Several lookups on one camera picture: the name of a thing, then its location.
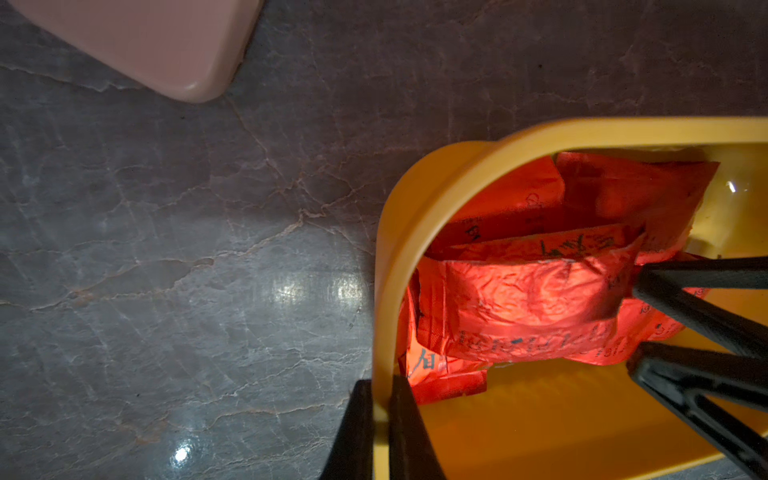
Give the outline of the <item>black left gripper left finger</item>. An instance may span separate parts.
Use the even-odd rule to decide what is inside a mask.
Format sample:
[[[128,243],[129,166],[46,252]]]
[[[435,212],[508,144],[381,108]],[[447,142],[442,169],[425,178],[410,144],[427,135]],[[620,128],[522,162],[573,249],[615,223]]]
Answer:
[[[337,431],[320,480],[371,480],[373,476],[372,389],[359,380]]]

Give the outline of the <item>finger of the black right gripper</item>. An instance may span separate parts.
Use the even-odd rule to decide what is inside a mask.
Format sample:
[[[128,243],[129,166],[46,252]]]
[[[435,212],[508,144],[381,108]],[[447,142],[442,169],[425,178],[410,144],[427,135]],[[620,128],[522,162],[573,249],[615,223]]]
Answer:
[[[767,439],[713,402],[766,412],[765,360],[644,342],[628,360],[627,372],[750,478],[767,477]]]
[[[713,305],[690,288],[765,290],[766,257],[647,264],[633,296],[732,353],[767,358],[765,325]]]

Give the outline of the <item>yellow plastic storage box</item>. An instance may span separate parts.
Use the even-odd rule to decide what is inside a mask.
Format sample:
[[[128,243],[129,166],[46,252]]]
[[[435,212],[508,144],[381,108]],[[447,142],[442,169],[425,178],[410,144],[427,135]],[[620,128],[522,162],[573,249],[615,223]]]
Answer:
[[[373,479],[767,475],[767,121],[443,147],[385,203]]]

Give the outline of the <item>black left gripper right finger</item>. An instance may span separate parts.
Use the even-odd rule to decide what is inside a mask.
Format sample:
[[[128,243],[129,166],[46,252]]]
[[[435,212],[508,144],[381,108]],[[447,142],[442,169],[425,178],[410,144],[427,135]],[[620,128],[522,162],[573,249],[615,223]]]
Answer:
[[[445,480],[427,429],[405,377],[393,379],[389,404],[389,467],[392,480]]]

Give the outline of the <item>red tea bag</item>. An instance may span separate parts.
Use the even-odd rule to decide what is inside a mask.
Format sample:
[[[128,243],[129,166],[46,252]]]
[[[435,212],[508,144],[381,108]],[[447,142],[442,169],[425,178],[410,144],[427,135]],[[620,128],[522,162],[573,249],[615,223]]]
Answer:
[[[566,324],[550,339],[554,348],[546,359],[566,358],[591,365],[614,365],[629,359],[643,341],[666,340],[684,329],[679,322],[635,298],[632,287],[640,268],[668,261],[694,261],[698,257],[679,248],[635,252],[630,248],[608,255],[606,264],[593,258],[541,262],[564,281],[569,299],[579,293],[587,300],[573,324]]]
[[[470,361],[548,360],[550,339],[595,294],[569,299],[564,281],[541,262],[606,257],[632,248],[644,233],[616,224],[458,245],[418,264],[417,339],[446,356]]]
[[[551,157],[529,162],[494,181],[440,230],[426,255],[451,247],[563,229],[565,183]]]
[[[420,285],[411,277],[399,309],[396,356],[418,405],[471,396],[487,390],[489,364],[439,354],[417,340]]]
[[[671,260],[683,250],[719,168],[717,162],[639,162],[576,152],[559,153],[555,166],[565,185],[566,224],[643,230],[638,265]]]

